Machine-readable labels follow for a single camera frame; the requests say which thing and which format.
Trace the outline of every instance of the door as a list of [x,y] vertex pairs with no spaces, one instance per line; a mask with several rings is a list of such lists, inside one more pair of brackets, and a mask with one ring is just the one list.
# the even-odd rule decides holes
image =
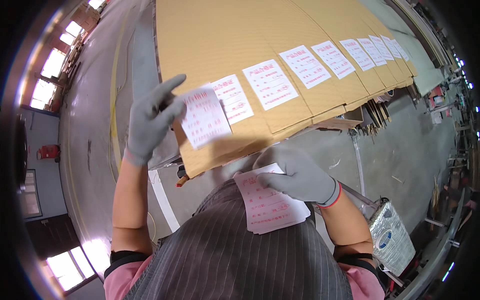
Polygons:
[[41,260],[80,246],[68,214],[26,222],[25,226]]

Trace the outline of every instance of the gray striped apron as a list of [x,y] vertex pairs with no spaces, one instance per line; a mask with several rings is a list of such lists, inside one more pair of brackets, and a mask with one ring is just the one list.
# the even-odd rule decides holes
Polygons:
[[125,299],[352,299],[311,220],[262,235],[246,226],[240,191],[226,181],[159,242]]

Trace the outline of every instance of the pink shirt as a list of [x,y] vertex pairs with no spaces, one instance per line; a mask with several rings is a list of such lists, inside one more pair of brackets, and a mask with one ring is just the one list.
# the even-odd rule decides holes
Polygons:
[[[142,272],[148,266],[152,256],[143,262],[123,264],[110,273],[103,287],[107,300],[121,300],[138,280]],[[352,290],[354,300],[383,300],[385,293],[378,282],[377,277],[367,269],[338,264],[347,273],[348,282]]]

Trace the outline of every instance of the black sleeve cuff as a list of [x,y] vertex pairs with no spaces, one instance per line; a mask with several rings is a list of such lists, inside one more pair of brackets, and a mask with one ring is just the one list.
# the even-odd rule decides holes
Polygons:
[[134,263],[134,262],[143,262],[148,258],[148,255],[136,252],[136,251],[118,251],[111,252],[110,254],[110,267],[105,270],[103,274],[104,278],[112,273],[113,270],[118,268],[123,264]]

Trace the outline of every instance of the paper stack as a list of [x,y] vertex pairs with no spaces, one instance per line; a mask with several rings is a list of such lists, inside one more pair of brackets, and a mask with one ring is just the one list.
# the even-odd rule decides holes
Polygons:
[[284,174],[278,164],[274,163],[234,177],[245,203],[248,231],[264,234],[304,222],[310,216],[310,210],[303,201],[261,187],[257,181],[260,173]]
[[227,117],[211,84],[177,96],[175,101],[183,101],[187,110],[181,126],[194,149],[232,134]]

